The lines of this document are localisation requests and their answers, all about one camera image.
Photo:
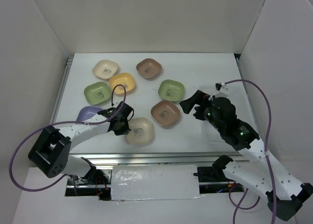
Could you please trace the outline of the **cream plate front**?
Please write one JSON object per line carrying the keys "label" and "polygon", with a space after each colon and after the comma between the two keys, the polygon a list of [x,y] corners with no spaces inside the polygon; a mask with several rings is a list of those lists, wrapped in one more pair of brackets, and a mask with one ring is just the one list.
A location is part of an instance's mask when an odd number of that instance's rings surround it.
{"label": "cream plate front", "polygon": [[154,128],[151,121],[145,117],[133,118],[129,121],[129,133],[126,141],[132,145],[148,144],[154,138]]}

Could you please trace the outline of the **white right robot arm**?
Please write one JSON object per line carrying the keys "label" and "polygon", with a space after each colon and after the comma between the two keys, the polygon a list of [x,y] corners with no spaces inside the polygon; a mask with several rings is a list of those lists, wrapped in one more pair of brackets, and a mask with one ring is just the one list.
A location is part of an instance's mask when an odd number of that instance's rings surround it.
{"label": "white right robot arm", "polygon": [[200,90],[180,102],[185,114],[195,110],[193,116],[209,122],[221,138],[248,159],[264,175],[258,176],[244,170],[226,155],[213,164],[213,176],[223,181],[233,180],[267,201],[270,211],[283,221],[290,220],[313,194],[310,183],[295,178],[270,152],[257,132],[246,122],[237,118],[236,108],[225,97],[210,96]]}

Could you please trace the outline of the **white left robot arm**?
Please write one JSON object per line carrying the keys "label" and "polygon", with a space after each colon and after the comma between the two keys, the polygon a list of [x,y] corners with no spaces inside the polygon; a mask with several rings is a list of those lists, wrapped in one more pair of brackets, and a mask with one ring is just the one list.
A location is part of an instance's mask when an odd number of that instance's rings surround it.
{"label": "white left robot arm", "polygon": [[33,162],[48,178],[59,174],[77,176],[83,183],[92,184],[98,178],[107,181],[103,172],[87,158],[73,157],[70,151],[98,135],[114,132],[116,136],[127,135],[129,116],[134,109],[120,102],[117,107],[101,110],[82,123],[55,128],[45,127],[28,154]]}

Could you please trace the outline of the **brown plate front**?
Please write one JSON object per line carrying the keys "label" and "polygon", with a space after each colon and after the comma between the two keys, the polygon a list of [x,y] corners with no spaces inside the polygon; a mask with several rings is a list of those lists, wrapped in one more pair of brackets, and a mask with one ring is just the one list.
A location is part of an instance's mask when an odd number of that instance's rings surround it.
{"label": "brown plate front", "polygon": [[151,108],[151,116],[163,127],[170,127],[180,119],[180,110],[169,100],[162,100]]}

